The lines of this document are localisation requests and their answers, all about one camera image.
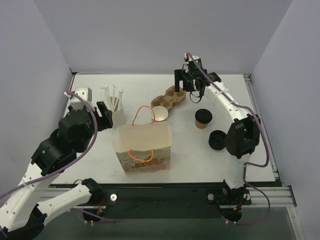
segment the black mount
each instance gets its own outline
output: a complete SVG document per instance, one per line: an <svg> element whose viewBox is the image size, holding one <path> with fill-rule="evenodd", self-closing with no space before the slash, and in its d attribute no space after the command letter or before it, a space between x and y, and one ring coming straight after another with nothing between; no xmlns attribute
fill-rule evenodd
<svg viewBox="0 0 320 240"><path fill-rule="evenodd" d="M38 204L32 210L29 220L25 226L8 232L8 229L4 227L0 231L0 240L33 240L44 229L44 221L47 214L42 214L38 209Z"/></svg>
<svg viewBox="0 0 320 240"><path fill-rule="evenodd" d="M249 190L245 186L230 189L229 186L223 181L223 187L220 189L208 189L206 195L213 194L213 199L208 199L208 205L214 205L218 207L220 214L231 222L238 222L242 217L242 207L240 206L236 210L233 208L221 208L227 206L237 206L240 203L243 205L251 205L251 199L245 199L245 195L249 195Z"/></svg>
<svg viewBox="0 0 320 240"><path fill-rule="evenodd" d="M244 119L234 119L224 139L225 148L240 159L243 155L252 154L259 144L260 132L254 117L250 114Z"/></svg>
<svg viewBox="0 0 320 240"><path fill-rule="evenodd" d="M102 190L102 187L92 178L88 178L88 179L83 180L81 184L85 185L89 189L89 192L92 194L89 201L86 204L97 206L101 202L103 197L106 197L103 190ZM100 212L97 209L86 209L86 211L89 213L98 215L100 217L103 217L105 215L104 211ZM99 218L88 215L86 213L83 213L82 216L83 216L83 219L88 222L90 222L90 221L99 222L100 221Z"/></svg>
<svg viewBox="0 0 320 240"><path fill-rule="evenodd" d="M197 59L197 64L202 68L201 58ZM180 81L182 81L182 88L186 92L199 91L199 95L203 96L205 87L210 85L210 82L205 78L205 76L199 71L196 65L190 61L187 65L188 71L186 69L176 69L174 70L174 91L180 91ZM213 82L221 82L221 78L215 73L208 73L207 69L202 70L207 74L207 76Z"/></svg>
<svg viewBox="0 0 320 240"><path fill-rule="evenodd" d="M98 131L112 128L112 112L103 102L97 102L102 116L95 108ZM69 112L59 121L59 128L51 136L40 143L32 155L31 164L41 168L41 175L53 173L63 168L77 158L77 153L83 153L94 134L95 127L91 114L86 110L75 110L68 107Z"/></svg>

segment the black base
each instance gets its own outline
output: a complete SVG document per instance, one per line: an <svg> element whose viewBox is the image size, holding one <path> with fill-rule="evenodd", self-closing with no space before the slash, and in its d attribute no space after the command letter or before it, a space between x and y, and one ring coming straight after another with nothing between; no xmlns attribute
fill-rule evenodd
<svg viewBox="0 0 320 240"><path fill-rule="evenodd" d="M253 183L255 187L281 187L281 182ZM221 183L100 184L106 195L107 219L214 219L221 213L208 203L208 191L221 192ZM54 185L68 188L70 185ZM117 200L110 201L116 194Z"/></svg>

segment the bag handle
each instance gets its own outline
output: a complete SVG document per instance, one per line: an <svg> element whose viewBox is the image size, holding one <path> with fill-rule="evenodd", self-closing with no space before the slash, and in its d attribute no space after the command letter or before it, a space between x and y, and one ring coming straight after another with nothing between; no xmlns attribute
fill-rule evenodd
<svg viewBox="0 0 320 240"><path fill-rule="evenodd" d="M129 151L128 151L128 155L131 157L131 158L133 158L133 159L135 159L135 160L138 160L138 161L140 161L140 162L144 162L144 163L148 163L148 162L150 162L152 159L154 159L154 150L153 149L151 149L151 153L152 153L152 156L149 158L149 159L147 159L147 160L142 160L142 159L139 159L139 158L136 158L136 157L134 157L134 156L132 156L131 155L131 152L132 151L132 149L130 149Z"/></svg>
<svg viewBox="0 0 320 240"><path fill-rule="evenodd" d="M151 109L151 111L153 112L153 119L152 119L151 124L154 124L155 121L156 121L155 111L154 111L151 107L149 107L148 105L142 105L142 106L138 109L138 111L136 112L135 117L134 117L133 122L132 122L132 125L134 125L134 122L135 122L135 120L136 120L136 118L137 118L137 116L138 116L138 113L139 113L140 109L142 109L142 108L149 108L149 109Z"/></svg>

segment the screw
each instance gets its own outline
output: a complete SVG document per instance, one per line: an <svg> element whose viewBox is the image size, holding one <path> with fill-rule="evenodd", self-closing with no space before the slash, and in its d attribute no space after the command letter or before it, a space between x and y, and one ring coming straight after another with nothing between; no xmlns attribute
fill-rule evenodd
<svg viewBox="0 0 320 240"><path fill-rule="evenodd" d="M110 200L111 200L112 202L115 202L115 201L117 200L117 195L116 195L116 194L111 194Z"/></svg>
<svg viewBox="0 0 320 240"><path fill-rule="evenodd" d="M214 200L215 195L213 195L212 193L208 194L208 200L209 201L213 201Z"/></svg>

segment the cable tie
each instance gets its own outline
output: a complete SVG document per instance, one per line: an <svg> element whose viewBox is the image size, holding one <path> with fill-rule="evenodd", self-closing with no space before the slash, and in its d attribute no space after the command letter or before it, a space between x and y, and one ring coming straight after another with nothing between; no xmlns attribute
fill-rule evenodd
<svg viewBox="0 0 320 240"><path fill-rule="evenodd" d="M31 186L30 186L30 185L27 185L26 182L25 182L25 180L24 180L23 178L22 178L22 184L23 184L25 187L31 189Z"/></svg>
<svg viewBox="0 0 320 240"><path fill-rule="evenodd" d="M222 93L228 93L228 92L229 92L229 89L228 89L228 88L225 88L225 89L219 91L216 95L219 96L219 95L221 95Z"/></svg>
<svg viewBox="0 0 320 240"><path fill-rule="evenodd" d="M231 104L233 104L235 101L234 100L232 100L232 101L230 101L227 105L225 105L226 107L228 107L229 105L231 105Z"/></svg>
<svg viewBox="0 0 320 240"><path fill-rule="evenodd" d="M193 89L195 89L195 90L196 90L196 89L197 89L197 87L196 87L196 80L195 80L195 79L193 79L193 80L192 80L192 82L193 82Z"/></svg>

